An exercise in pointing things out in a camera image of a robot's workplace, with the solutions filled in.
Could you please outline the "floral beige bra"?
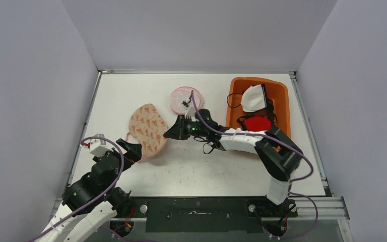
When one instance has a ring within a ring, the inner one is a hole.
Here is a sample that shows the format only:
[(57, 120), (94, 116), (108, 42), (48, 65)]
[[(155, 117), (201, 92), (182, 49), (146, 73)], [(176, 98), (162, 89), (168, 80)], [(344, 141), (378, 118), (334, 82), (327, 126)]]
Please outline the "floral beige bra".
[(125, 140), (130, 143), (137, 141), (141, 144), (140, 163), (146, 163), (165, 148), (167, 138), (164, 137), (164, 133), (168, 129), (169, 126), (158, 108), (147, 103), (136, 109), (131, 115)]

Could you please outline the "white mesh pink-trimmed laundry bag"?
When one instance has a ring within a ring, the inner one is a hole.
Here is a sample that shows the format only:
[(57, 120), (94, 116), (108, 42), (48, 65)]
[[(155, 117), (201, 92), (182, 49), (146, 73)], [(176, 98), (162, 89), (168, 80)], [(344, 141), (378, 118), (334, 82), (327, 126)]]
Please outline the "white mesh pink-trimmed laundry bag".
[(171, 110), (176, 114), (180, 114), (182, 111), (181, 103), (184, 100), (189, 101), (192, 93), (194, 95), (197, 108), (201, 108), (203, 104), (202, 94), (196, 88), (193, 88), (190, 86), (182, 86), (182, 87), (176, 88), (170, 94), (169, 102), (170, 102)]

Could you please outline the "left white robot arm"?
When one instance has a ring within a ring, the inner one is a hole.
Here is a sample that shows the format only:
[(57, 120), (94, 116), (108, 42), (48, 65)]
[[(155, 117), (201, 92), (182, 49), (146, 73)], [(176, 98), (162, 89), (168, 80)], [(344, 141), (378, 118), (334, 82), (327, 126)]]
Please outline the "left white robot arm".
[(66, 188), (54, 217), (32, 241), (84, 241), (111, 218), (132, 217), (130, 192), (116, 183), (142, 159), (142, 145), (123, 139), (113, 142), (102, 135), (84, 138), (80, 145), (88, 148), (95, 163)]

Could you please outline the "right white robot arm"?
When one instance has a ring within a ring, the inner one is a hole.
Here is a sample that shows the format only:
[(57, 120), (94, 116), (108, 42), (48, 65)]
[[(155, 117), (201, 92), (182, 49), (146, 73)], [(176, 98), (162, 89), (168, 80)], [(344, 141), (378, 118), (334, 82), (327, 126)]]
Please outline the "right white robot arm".
[(207, 109), (200, 109), (194, 118), (178, 115), (163, 136), (174, 140), (200, 138), (212, 149), (256, 154), (271, 176), (265, 210), (271, 216), (284, 211), (292, 184), (291, 175), (299, 167), (302, 152), (279, 128), (258, 132), (229, 128), (212, 120)]

